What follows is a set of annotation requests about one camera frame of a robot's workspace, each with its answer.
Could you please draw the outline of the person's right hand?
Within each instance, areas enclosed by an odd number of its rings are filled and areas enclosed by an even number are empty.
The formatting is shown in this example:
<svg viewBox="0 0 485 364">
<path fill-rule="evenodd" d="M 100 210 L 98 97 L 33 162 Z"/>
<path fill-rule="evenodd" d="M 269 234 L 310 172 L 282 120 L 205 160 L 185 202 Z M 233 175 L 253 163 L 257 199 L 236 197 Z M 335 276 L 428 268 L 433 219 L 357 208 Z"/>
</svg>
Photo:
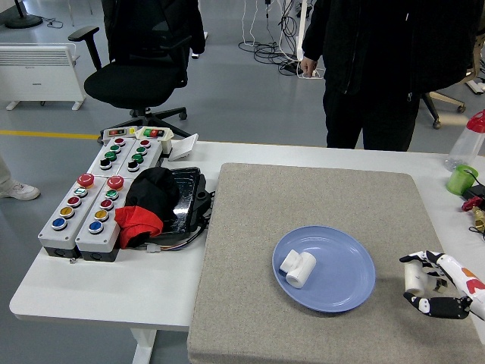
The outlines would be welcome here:
<svg viewBox="0 0 485 364">
<path fill-rule="evenodd" d="M 313 77 L 313 73 L 316 71 L 318 62 L 307 57 L 303 57 L 300 61 L 300 69 L 305 77 Z"/>
</svg>

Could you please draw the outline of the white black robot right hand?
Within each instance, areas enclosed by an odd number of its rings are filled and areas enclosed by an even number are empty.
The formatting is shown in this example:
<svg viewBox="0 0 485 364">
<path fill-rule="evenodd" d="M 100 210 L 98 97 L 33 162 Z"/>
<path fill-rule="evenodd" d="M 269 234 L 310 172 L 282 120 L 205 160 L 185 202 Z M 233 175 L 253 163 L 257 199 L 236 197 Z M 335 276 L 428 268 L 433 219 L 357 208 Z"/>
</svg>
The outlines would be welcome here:
<svg viewBox="0 0 485 364">
<path fill-rule="evenodd" d="M 405 265 L 404 298 L 422 314 L 440 319 L 484 319 L 484 282 L 452 256 L 423 250 L 399 259 Z M 426 297 L 453 285 L 457 297 Z"/>
</svg>

